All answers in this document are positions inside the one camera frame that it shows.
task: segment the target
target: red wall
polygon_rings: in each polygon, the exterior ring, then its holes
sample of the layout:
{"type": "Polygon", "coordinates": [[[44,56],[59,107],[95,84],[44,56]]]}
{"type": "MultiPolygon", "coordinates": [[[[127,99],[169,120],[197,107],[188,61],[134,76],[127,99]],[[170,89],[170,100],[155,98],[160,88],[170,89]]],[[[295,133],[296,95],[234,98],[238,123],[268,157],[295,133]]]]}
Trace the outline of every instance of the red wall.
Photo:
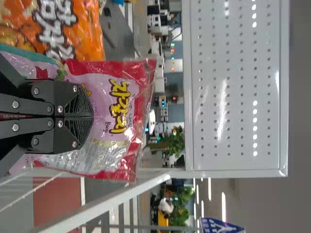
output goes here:
{"type": "MultiPolygon", "coordinates": [[[[56,178],[34,192],[34,225],[42,225],[79,207],[80,178],[56,178]]],[[[70,233],[82,232],[72,230],[70,233]]]]}

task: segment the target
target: person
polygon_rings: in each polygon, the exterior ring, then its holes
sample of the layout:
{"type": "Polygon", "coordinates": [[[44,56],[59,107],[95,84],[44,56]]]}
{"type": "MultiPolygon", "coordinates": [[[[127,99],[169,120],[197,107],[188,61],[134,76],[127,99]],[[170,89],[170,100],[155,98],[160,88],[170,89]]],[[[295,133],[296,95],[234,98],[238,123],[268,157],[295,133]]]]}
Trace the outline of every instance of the person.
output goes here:
{"type": "Polygon", "coordinates": [[[166,198],[162,198],[160,203],[159,203],[158,209],[165,213],[165,215],[164,215],[165,218],[168,218],[169,214],[171,214],[174,210],[174,205],[172,203],[169,204],[166,201],[166,198]]]}

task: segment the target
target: green plant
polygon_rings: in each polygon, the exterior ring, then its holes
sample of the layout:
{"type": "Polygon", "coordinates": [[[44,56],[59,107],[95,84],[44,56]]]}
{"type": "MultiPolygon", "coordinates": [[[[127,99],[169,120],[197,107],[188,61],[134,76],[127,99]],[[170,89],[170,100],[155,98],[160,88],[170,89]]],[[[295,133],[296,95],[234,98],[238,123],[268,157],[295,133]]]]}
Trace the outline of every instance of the green plant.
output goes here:
{"type": "Polygon", "coordinates": [[[169,156],[175,155],[176,158],[185,149],[185,138],[183,128],[181,126],[174,127],[170,135],[165,135],[158,143],[147,145],[151,150],[166,151],[169,156]]]}
{"type": "Polygon", "coordinates": [[[189,199],[194,194],[191,187],[180,187],[178,192],[172,195],[174,210],[170,215],[170,226],[187,226],[185,221],[189,218],[189,211],[186,209],[189,199]]]}

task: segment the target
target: wall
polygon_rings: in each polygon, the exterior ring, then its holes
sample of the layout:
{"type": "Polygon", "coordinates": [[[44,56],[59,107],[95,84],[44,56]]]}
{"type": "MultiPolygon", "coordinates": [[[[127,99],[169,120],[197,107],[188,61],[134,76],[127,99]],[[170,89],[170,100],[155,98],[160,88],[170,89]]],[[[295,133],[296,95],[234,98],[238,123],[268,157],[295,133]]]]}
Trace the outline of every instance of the wall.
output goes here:
{"type": "Polygon", "coordinates": [[[168,104],[169,123],[185,121],[185,106],[183,104],[168,104]]]}

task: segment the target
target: white shelf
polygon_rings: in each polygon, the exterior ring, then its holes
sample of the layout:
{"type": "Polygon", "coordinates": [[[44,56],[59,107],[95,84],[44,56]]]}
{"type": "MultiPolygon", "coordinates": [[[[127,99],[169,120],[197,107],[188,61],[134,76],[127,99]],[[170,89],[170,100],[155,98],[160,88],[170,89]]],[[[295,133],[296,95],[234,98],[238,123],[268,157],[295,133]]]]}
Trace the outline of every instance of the white shelf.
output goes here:
{"type": "Polygon", "coordinates": [[[289,1],[182,3],[186,171],[287,176],[289,1]]]}

